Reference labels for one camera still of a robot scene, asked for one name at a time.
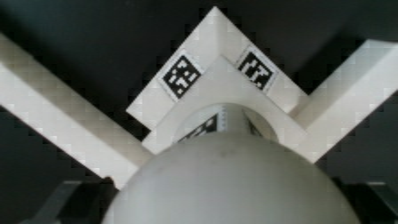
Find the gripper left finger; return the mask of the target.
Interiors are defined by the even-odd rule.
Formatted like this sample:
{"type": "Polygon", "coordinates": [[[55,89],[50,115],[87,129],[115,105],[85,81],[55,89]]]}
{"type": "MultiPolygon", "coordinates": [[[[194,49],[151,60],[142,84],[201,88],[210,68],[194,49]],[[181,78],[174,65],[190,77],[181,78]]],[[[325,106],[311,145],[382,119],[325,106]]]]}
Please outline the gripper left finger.
{"type": "Polygon", "coordinates": [[[114,180],[64,181],[30,218],[18,224],[101,224],[114,197],[114,180]]]}

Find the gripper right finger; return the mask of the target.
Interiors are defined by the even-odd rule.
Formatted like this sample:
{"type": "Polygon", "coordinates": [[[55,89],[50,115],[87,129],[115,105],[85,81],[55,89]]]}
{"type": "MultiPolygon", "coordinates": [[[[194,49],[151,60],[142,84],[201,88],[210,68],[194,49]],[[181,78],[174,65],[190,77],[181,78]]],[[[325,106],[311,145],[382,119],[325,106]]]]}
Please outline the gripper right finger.
{"type": "Polygon", "coordinates": [[[386,182],[334,183],[354,207],[361,224],[398,224],[398,193],[386,182]]]}

